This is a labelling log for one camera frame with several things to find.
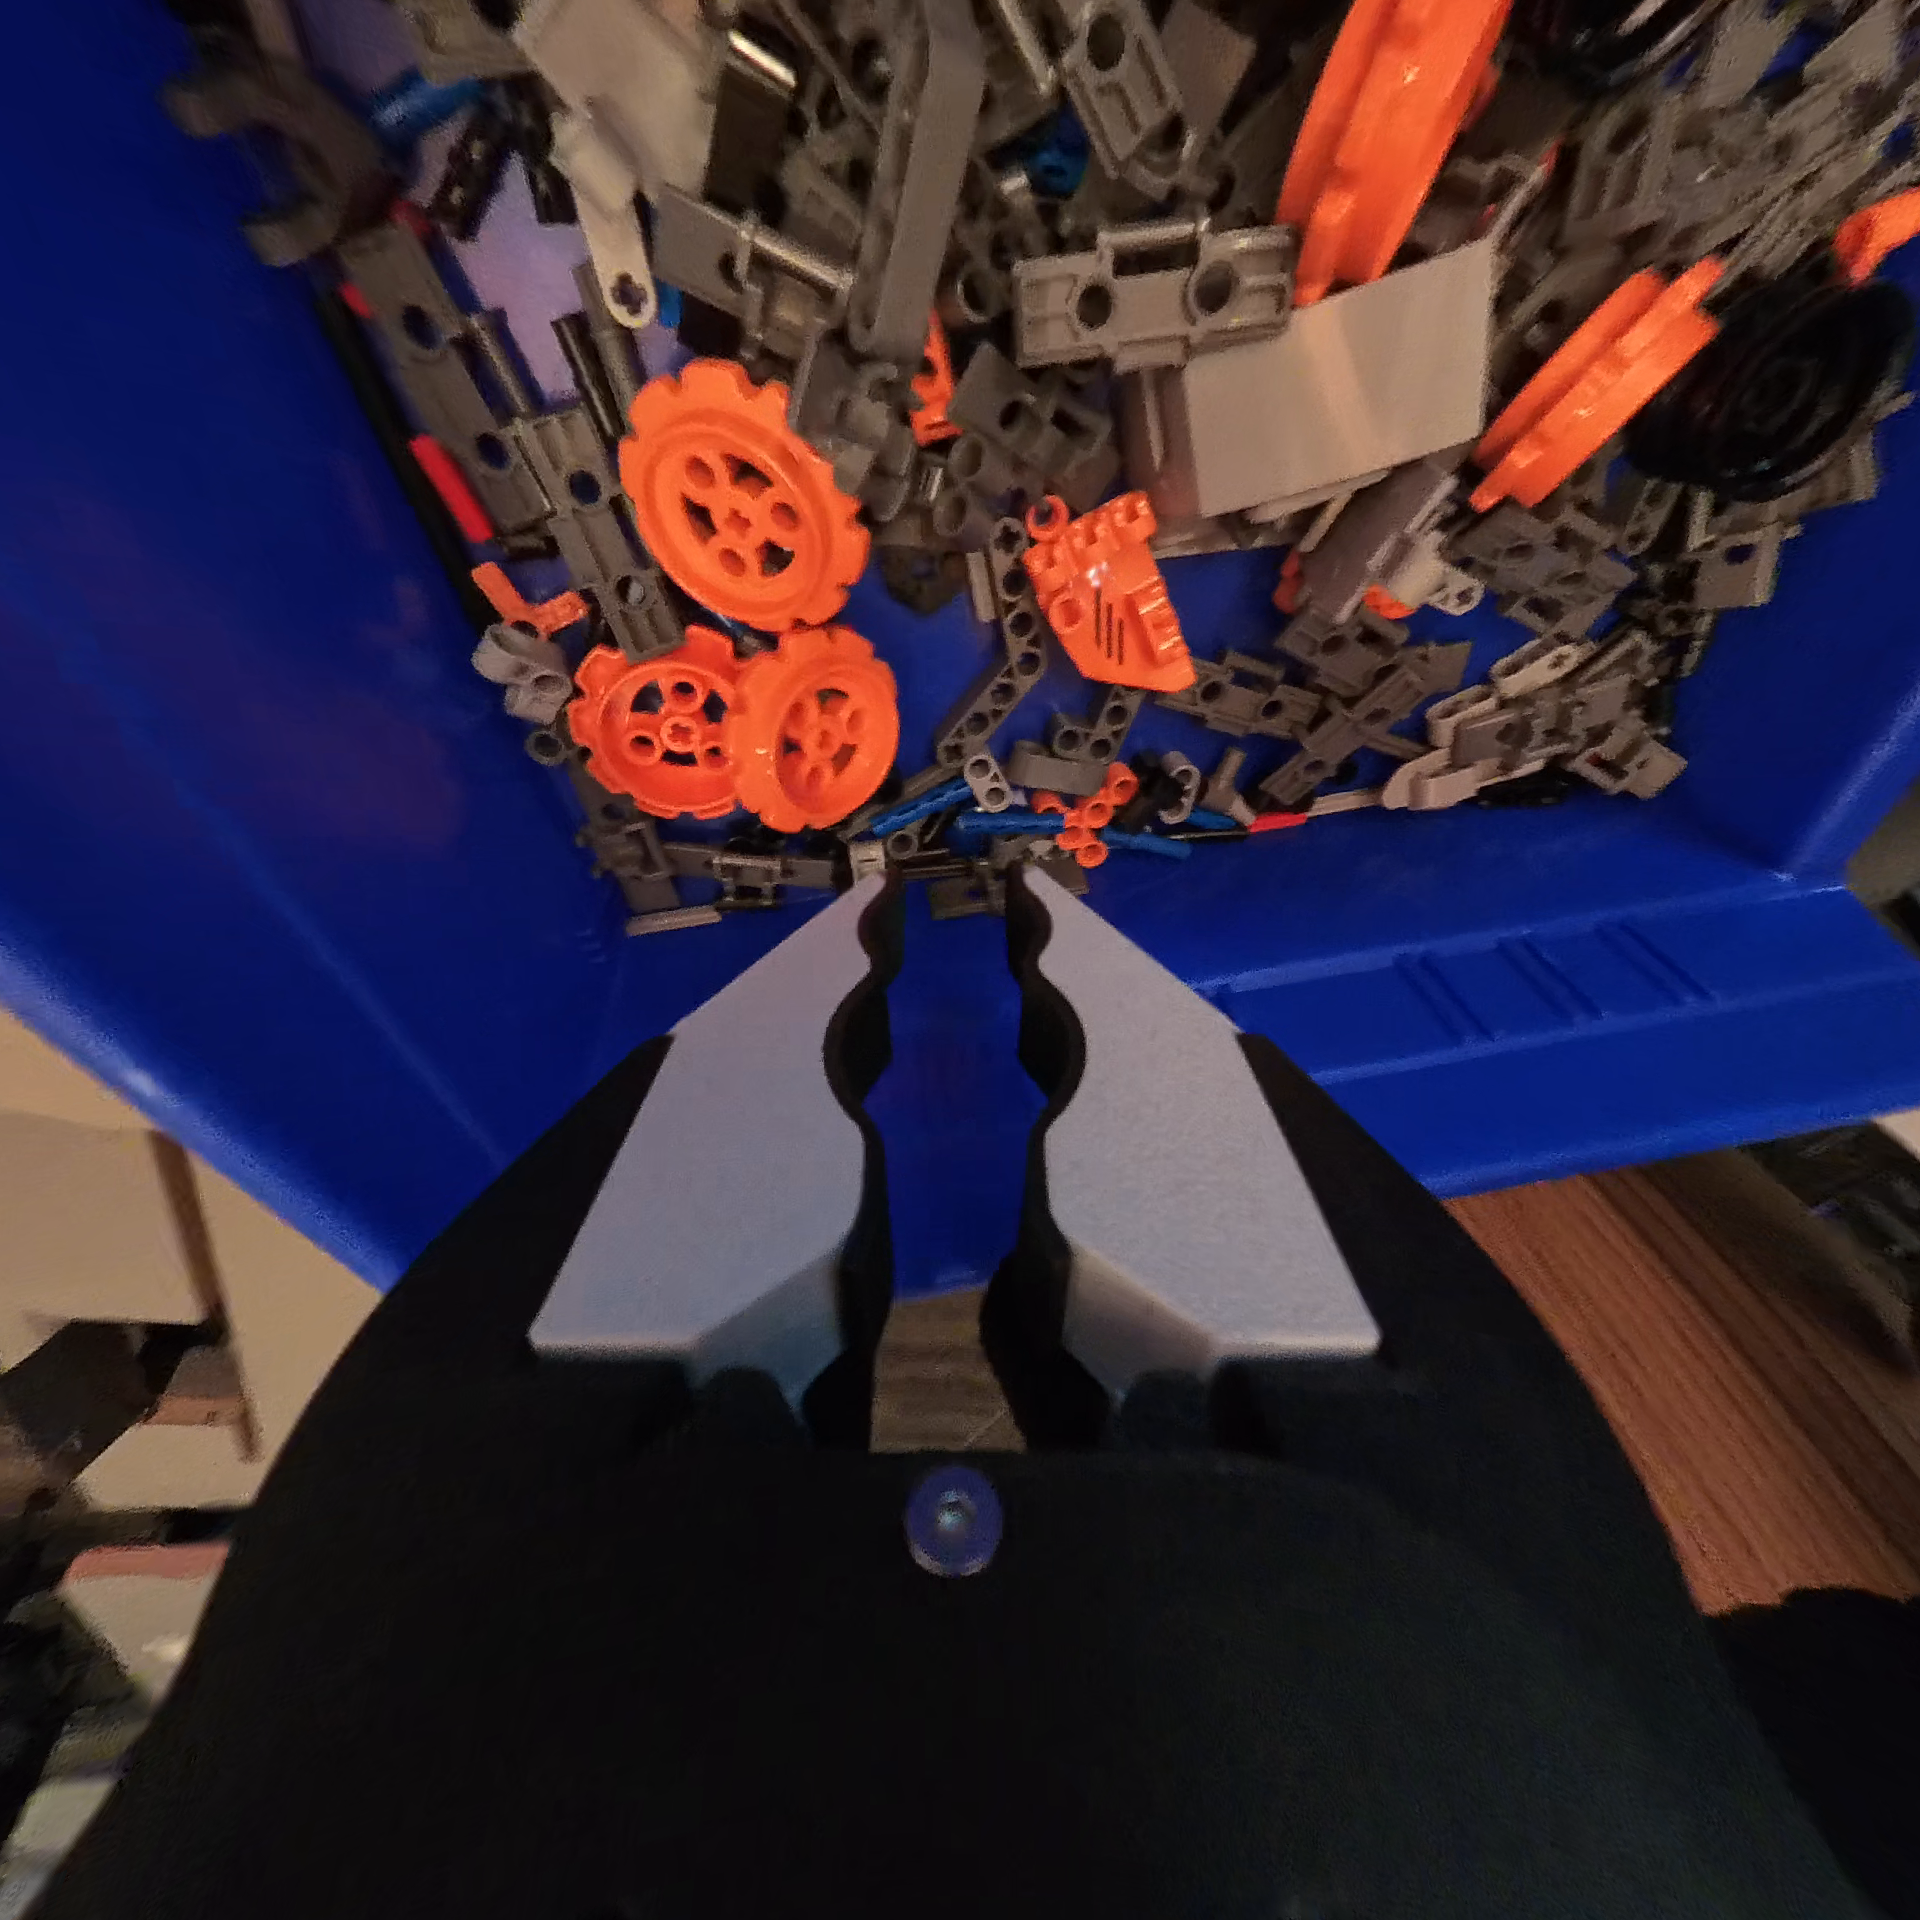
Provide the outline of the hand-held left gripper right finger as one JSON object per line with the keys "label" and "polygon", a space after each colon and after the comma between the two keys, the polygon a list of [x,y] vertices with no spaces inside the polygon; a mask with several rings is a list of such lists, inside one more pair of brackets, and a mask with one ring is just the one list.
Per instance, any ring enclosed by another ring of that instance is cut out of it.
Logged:
{"label": "hand-held left gripper right finger", "polygon": [[1003,1375],[1069,1364],[1119,1401],[1153,1375],[1373,1359],[1237,1025],[1043,872],[1011,884],[1005,942],[1045,1107],[1001,1264]]}

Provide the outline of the pile of toy building parts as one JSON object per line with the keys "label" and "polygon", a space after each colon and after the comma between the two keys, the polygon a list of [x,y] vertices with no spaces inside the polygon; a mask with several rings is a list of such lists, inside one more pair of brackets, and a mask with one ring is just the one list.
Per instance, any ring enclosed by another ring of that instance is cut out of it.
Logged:
{"label": "pile of toy building parts", "polygon": [[1915,728],[1915,4],[166,4],[621,934]]}

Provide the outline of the blue plastic bin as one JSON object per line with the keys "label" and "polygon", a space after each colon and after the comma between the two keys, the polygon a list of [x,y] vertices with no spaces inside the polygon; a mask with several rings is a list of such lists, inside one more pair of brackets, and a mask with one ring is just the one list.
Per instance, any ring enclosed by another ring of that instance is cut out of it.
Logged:
{"label": "blue plastic bin", "polygon": [[[5,999],[388,1284],[813,902],[625,934],[159,4],[5,4]],[[1355,811],[1087,904],[1437,1194],[1915,1107],[1844,884],[1915,780],[1915,409],[1678,691],[1657,800]]]}

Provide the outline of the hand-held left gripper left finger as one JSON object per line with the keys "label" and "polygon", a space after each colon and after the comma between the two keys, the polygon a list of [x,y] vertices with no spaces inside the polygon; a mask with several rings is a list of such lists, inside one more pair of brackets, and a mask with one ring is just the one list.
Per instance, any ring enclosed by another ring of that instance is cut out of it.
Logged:
{"label": "hand-held left gripper left finger", "polygon": [[894,1060],[906,889],[870,876],[686,1016],[531,1340],[565,1361],[870,1369],[894,1238],[869,1099]]}

